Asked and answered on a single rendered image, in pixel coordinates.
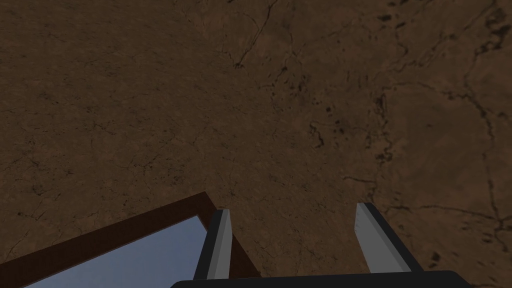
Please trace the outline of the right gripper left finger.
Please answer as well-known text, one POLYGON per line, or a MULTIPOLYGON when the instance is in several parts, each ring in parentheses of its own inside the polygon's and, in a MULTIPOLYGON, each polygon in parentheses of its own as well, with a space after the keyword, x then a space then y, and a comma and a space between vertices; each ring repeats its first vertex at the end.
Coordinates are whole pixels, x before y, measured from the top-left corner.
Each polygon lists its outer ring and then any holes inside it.
POLYGON ((233 232, 229 209, 219 209, 212 216, 194 273, 194 280, 228 279, 233 232))

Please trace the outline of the brown framed window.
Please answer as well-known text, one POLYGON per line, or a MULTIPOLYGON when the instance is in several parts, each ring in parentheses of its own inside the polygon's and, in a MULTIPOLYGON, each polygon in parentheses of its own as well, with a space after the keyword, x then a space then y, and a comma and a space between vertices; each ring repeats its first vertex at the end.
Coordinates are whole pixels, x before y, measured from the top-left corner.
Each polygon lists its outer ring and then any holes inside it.
POLYGON ((0 264, 0 288, 170 288, 196 272, 206 192, 0 264))

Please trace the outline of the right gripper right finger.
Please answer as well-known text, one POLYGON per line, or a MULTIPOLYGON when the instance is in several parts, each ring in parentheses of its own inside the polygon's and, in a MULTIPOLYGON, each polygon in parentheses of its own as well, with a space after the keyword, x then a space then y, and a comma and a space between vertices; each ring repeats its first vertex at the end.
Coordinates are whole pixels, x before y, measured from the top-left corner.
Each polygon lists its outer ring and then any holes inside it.
POLYGON ((372 203, 356 205, 354 231, 371 273, 424 270, 372 203))

